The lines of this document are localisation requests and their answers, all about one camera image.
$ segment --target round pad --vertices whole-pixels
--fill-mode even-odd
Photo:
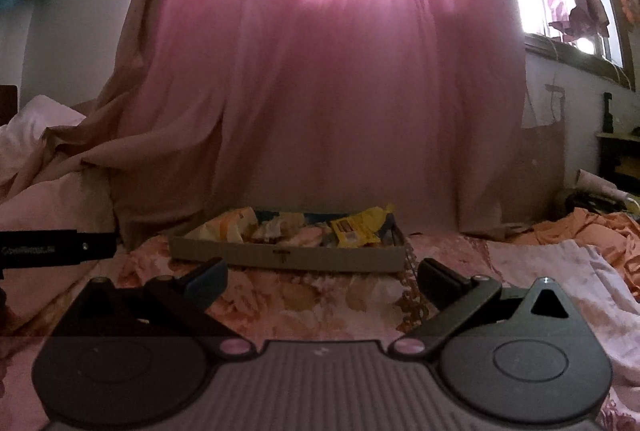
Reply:
[[[521,339],[496,348],[494,364],[517,381],[545,382],[562,375],[569,361],[564,352],[553,345]]]
[[[525,425],[568,422],[602,403],[610,366],[598,346],[580,335],[500,335],[499,326],[464,332],[442,350],[442,378],[462,402]]]
[[[129,428],[178,411],[206,371],[205,354],[190,337],[50,337],[33,384],[56,419]]]

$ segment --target black plastic device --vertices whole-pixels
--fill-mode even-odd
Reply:
[[[113,257],[116,233],[0,231],[0,279],[7,268],[63,267]],[[0,288],[0,330],[6,324],[6,293]]]
[[[203,312],[212,260],[139,289],[94,279],[33,366],[47,431],[595,431],[611,366],[560,286],[459,276],[427,259],[439,312],[378,341],[254,344]]]

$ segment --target yellow snack wrapper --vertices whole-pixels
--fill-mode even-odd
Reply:
[[[380,243],[380,238],[355,216],[332,220],[331,227],[338,237],[338,247],[362,247],[368,243]]]
[[[393,205],[387,204],[385,209],[372,207],[356,215],[332,220],[331,227],[338,237],[338,247],[382,244],[376,233],[385,223],[386,215],[393,210]]]
[[[393,211],[393,205],[387,204],[385,209],[382,207],[372,207],[365,209],[363,212],[353,215],[352,217],[372,233],[377,233],[380,230],[380,227],[385,223],[386,215]]]

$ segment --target pink curtain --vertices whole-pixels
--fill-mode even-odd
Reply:
[[[133,0],[94,110],[10,194],[107,168],[129,247],[244,205],[483,229],[524,91],[515,0]]]

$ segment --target ribbed surface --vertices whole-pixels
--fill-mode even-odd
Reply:
[[[50,431],[69,431],[54,425]],[[469,415],[428,370],[373,342],[271,343],[249,363],[220,368],[203,396],[148,431],[499,431]],[[591,423],[565,428],[596,431]]]

